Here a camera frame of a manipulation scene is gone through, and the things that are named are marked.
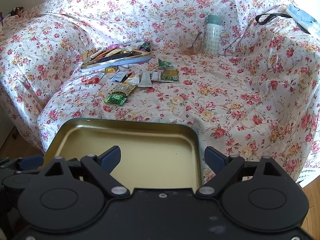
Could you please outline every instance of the thermos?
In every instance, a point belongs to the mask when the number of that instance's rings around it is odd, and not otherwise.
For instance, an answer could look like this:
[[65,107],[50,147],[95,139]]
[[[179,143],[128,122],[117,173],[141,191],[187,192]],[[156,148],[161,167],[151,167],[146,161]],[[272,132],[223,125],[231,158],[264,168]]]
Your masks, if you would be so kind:
[[204,54],[218,55],[221,18],[209,14],[205,22]]

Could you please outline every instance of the sofa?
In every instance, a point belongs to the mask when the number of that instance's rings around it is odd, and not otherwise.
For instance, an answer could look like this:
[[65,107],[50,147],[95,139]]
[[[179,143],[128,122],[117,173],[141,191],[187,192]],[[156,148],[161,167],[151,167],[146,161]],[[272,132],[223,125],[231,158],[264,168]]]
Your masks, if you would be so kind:
[[[50,0],[4,21],[0,36],[0,102],[21,135],[44,152],[61,125],[76,117],[178,123],[213,146],[249,161],[274,158],[297,179],[319,167],[320,41],[292,20],[255,16],[284,12],[292,0]],[[179,36],[222,18],[218,56],[188,56]],[[136,88],[123,106],[104,99],[114,82],[80,71],[90,48],[145,40],[153,58],[128,67],[174,63],[179,83]],[[87,80],[99,76],[97,84]],[[214,173],[203,163],[205,181]]]

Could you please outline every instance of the black strap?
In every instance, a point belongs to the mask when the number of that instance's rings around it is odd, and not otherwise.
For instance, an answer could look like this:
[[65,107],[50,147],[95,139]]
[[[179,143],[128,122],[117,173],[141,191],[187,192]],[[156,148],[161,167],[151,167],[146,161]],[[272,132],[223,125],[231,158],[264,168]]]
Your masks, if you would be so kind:
[[[260,17],[263,16],[263,15],[269,15],[269,16],[264,21],[259,22]],[[256,21],[260,25],[265,25],[268,21],[270,21],[272,18],[274,18],[276,16],[281,16],[281,17],[285,17],[285,18],[292,18],[290,15],[284,14],[284,13],[264,13],[264,14],[257,15],[256,16]]]

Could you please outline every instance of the screw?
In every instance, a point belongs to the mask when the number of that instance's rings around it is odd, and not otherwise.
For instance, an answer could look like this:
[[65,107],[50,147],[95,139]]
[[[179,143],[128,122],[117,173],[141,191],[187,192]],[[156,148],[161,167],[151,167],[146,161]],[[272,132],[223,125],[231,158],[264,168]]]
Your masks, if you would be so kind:
[[199,192],[203,195],[211,195],[214,193],[214,188],[213,187],[201,187],[199,189]]
[[160,197],[160,198],[166,198],[167,196],[168,196],[168,195],[167,195],[166,193],[160,193],[160,194],[159,194],[159,197]]
[[113,187],[111,189],[111,192],[116,195],[123,195],[124,193],[127,192],[127,189],[123,186],[117,186],[117,187]]

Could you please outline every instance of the green bottle cap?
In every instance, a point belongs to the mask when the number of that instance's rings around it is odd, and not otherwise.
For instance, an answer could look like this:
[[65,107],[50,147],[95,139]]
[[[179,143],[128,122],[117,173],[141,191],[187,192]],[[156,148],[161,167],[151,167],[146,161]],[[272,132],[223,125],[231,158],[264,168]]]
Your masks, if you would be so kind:
[[216,15],[209,14],[209,15],[205,18],[205,21],[206,21],[206,23],[221,25],[221,18],[218,17],[218,16],[216,16]]

